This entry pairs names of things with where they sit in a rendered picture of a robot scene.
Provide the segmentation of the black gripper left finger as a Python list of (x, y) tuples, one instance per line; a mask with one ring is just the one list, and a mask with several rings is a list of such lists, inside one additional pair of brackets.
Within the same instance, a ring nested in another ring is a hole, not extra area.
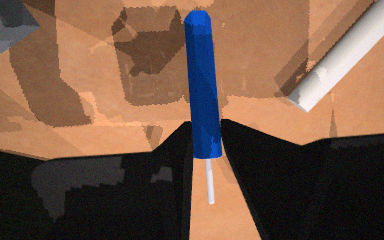
[(185, 121), (153, 151), (53, 158), (30, 180), (53, 224), (62, 215), (156, 209), (165, 240), (189, 240), (193, 158)]

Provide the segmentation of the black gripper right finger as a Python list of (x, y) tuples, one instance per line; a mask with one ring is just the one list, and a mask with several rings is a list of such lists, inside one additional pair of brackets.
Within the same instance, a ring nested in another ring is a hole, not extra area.
[(295, 144), (230, 119), (221, 139), (262, 240), (308, 240), (339, 173), (384, 168), (384, 133)]

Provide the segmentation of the blue stylus with white tip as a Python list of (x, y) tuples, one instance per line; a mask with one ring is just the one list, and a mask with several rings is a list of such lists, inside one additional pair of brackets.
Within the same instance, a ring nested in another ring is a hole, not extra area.
[(205, 159), (208, 202), (215, 202), (212, 158), (222, 155), (211, 17), (191, 10), (184, 18), (193, 154)]

